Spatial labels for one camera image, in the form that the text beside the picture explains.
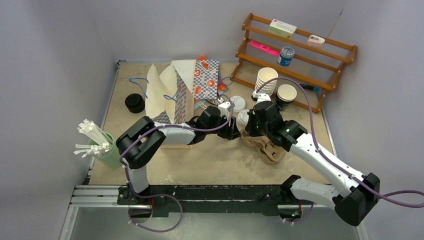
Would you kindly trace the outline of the brown pulp cup carrier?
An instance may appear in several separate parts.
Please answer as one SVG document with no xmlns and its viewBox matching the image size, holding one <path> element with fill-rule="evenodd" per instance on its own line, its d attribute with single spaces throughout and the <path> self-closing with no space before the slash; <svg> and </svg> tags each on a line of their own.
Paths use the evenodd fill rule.
<svg viewBox="0 0 424 240">
<path fill-rule="evenodd" d="M 274 146 L 266 136 L 251 136 L 243 129 L 240 132 L 240 139 L 245 146 L 255 148 L 259 153 L 267 156 L 276 154 Z"/>
</svg>

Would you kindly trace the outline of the checkered paper bag blue handles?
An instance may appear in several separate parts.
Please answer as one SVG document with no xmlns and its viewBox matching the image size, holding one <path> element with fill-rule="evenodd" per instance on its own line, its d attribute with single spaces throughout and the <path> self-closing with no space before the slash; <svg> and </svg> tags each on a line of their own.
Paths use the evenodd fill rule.
<svg viewBox="0 0 424 240">
<path fill-rule="evenodd" d="M 141 88 L 145 115 L 160 124 L 183 124 L 194 116 L 194 96 L 175 67 L 170 64 L 158 73 L 154 64 L 146 77 L 131 77 Z"/>
</svg>

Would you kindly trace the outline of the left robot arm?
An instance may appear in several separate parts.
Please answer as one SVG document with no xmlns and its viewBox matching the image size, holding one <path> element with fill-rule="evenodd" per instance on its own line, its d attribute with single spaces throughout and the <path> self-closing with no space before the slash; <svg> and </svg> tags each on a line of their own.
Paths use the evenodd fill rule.
<svg viewBox="0 0 424 240">
<path fill-rule="evenodd" d="M 209 106 L 200 115 L 180 124 L 165 124 L 143 116 L 115 142 L 131 188 L 129 197 L 138 205 L 149 199 L 147 164 L 163 145 L 194 145 L 207 135 L 234 140 L 240 137 L 236 118 Z"/>
</svg>

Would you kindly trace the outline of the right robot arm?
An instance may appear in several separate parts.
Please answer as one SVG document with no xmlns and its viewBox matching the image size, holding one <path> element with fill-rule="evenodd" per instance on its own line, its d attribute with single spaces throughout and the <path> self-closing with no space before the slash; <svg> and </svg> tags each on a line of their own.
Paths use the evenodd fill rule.
<svg viewBox="0 0 424 240">
<path fill-rule="evenodd" d="M 254 105 L 248 113 L 245 127 L 252 137 L 267 137 L 274 146 L 308 163 L 328 182 L 328 185 L 290 176 L 282 185 L 280 196 L 288 204 L 307 200 L 333 209 L 347 224 L 357 227 L 378 203 L 371 191 L 380 191 L 380 179 L 343 163 L 318 144 L 308 130 L 294 120 L 283 120 L 271 101 Z"/>
</svg>

